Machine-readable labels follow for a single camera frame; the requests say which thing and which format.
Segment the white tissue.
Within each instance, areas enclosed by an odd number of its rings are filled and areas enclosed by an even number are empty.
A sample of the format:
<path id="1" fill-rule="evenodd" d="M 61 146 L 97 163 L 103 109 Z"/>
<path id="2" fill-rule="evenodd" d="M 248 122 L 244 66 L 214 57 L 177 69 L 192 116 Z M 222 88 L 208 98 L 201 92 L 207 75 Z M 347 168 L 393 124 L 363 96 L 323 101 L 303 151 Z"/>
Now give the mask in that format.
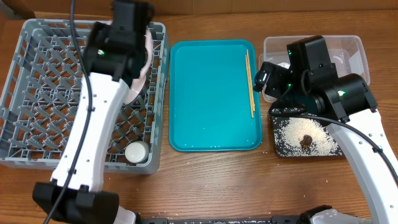
<path id="1" fill-rule="evenodd" d="M 290 64 L 287 62 L 281 62 L 277 66 L 279 70 L 289 70 L 290 68 Z"/>

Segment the wooden chopstick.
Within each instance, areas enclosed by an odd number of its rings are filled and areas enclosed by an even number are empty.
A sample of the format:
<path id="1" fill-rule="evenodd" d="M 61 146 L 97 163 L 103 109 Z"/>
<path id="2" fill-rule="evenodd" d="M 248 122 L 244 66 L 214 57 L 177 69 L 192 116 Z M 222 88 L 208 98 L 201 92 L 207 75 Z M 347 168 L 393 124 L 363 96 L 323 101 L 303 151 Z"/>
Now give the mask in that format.
<path id="1" fill-rule="evenodd" d="M 255 108 L 255 102 L 254 102 L 254 93 L 253 93 L 253 85 L 252 85 L 252 75 L 251 75 L 251 63 L 250 63 L 250 59 L 249 59 L 249 51 L 248 51 L 248 49 L 246 49 L 246 54 L 248 55 L 248 62 L 249 62 L 249 70 L 250 70 L 250 72 L 249 72 L 249 77 L 251 78 L 251 81 L 250 81 L 250 84 L 251 84 L 251 94 L 252 94 L 252 102 L 253 102 L 253 109 L 254 109 L 254 112 L 255 112 L 255 110 L 256 110 L 256 108 Z"/>
<path id="2" fill-rule="evenodd" d="M 254 109 L 253 109 L 253 102 L 252 102 L 252 94 L 251 94 L 251 78 L 249 77 L 249 62 L 248 62 L 248 55 L 245 55 L 245 62 L 246 62 L 246 75 L 247 75 L 247 80 L 248 80 L 248 92 L 249 92 L 249 102 L 250 102 L 250 108 L 251 108 L 251 118 L 254 118 Z"/>

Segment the large white plate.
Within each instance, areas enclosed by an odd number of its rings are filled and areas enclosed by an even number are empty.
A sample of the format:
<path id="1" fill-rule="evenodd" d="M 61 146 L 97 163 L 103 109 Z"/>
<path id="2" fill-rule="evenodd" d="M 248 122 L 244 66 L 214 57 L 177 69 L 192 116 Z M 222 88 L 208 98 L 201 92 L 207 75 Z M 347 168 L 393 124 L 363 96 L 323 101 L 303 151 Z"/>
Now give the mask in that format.
<path id="1" fill-rule="evenodd" d="M 139 96 L 141 90 L 143 89 L 145 82 L 146 82 L 146 73 L 150 69 L 150 65 L 152 63 L 152 56 L 153 56 L 153 39 L 149 29 L 146 29 L 145 34 L 145 48 L 147 53 L 147 59 L 144 66 L 141 68 L 140 77 L 137 79 L 133 79 L 131 88 L 127 97 L 124 100 L 124 104 L 128 105 L 133 102 L 137 96 Z"/>

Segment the white cup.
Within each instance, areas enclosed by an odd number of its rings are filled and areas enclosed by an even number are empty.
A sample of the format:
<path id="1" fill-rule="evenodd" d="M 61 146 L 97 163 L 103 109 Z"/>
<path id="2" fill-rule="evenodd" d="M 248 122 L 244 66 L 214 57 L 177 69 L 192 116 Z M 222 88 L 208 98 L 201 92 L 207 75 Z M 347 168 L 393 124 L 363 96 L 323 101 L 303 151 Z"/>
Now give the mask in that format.
<path id="1" fill-rule="evenodd" d="M 136 141 L 126 146 L 124 154 L 129 162 L 137 164 L 145 161 L 149 157 L 149 152 L 150 147 L 146 142 Z"/>

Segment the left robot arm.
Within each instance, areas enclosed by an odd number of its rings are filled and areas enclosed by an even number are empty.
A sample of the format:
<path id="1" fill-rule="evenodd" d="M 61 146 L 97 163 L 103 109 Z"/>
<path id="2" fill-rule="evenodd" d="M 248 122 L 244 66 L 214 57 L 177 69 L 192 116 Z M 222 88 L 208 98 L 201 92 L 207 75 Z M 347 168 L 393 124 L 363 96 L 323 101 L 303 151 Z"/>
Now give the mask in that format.
<path id="1" fill-rule="evenodd" d="M 145 84 L 152 57 L 147 24 L 95 23 L 81 58 L 83 79 L 67 145 L 50 182 L 32 198 L 47 220 L 65 223 L 135 223 L 137 215 L 103 191 L 106 151 L 119 111 Z"/>

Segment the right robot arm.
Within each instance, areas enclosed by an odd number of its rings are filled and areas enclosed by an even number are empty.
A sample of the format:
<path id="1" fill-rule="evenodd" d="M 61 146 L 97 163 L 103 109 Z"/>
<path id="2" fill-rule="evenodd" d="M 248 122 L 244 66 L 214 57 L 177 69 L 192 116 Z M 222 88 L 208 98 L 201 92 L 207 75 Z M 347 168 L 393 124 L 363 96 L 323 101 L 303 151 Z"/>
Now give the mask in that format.
<path id="1" fill-rule="evenodd" d="M 397 223 L 397 158 L 376 99 L 360 75 L 339 77 L 332 62 L 292 62 L 289 68 L 263 62 L 253 89 L 276 98 L 272 117 L 326 126 L 366 198 L 368 223 Z"/>

